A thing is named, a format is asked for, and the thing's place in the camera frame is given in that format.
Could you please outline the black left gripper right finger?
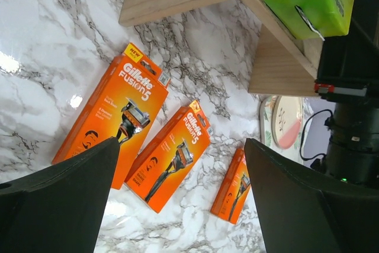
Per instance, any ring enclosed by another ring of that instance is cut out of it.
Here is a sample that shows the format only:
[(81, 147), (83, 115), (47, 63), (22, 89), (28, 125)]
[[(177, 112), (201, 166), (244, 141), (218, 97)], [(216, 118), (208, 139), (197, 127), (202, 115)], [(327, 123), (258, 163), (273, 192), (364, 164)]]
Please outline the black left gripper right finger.
[(378, 252), (378, 190), (327, 177), (245, 142), (267, 252)]

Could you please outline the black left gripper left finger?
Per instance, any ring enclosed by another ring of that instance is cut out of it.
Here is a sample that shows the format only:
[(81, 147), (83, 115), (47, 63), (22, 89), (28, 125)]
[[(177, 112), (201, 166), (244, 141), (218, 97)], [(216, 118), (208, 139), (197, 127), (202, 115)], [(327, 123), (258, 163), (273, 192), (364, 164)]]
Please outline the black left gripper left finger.
[(120, 146), (114, 137), (1, 184), (1, 252), (93, 252)]

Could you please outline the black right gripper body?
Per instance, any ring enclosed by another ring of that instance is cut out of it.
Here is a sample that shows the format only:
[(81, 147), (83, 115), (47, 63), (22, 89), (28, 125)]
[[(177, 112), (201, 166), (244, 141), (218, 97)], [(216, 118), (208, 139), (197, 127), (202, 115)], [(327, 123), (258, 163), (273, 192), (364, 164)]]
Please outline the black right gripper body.
[(325, 40), (314, 90), (332, 102), (378, 101), (378, 0), (354, 0), (348, 35)]

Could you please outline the light wooden two-tier shelf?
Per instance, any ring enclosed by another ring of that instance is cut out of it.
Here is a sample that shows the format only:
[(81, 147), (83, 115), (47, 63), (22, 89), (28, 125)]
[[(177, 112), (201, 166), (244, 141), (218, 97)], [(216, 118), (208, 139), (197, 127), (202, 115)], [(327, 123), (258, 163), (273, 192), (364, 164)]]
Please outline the light wooden two-tier shelf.
[[(124, 0), (119, 22), (133, 26), (226, 0)], [(322, 41), (296, 40), (261, 0), (241, 0), (261, 21), (249, 91), (311, 97)]]

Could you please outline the black green razor box front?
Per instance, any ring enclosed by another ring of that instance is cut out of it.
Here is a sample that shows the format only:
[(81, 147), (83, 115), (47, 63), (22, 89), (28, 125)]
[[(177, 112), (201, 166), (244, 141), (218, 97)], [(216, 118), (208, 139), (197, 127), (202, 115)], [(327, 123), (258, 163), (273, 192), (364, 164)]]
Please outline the black green razor box front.
[(298, 40), (349, 33), (354, 0), (262, 0)]

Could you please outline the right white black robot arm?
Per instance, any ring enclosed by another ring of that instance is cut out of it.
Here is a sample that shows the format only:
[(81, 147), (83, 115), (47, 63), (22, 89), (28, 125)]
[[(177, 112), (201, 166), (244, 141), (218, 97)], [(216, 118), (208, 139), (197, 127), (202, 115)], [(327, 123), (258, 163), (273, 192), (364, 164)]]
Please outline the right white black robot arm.
[(335, 109), (327, 152), (311, 168), (378, 188), (378, 0), (354, 0), (349, 33), (324, 41), (314, 90)]

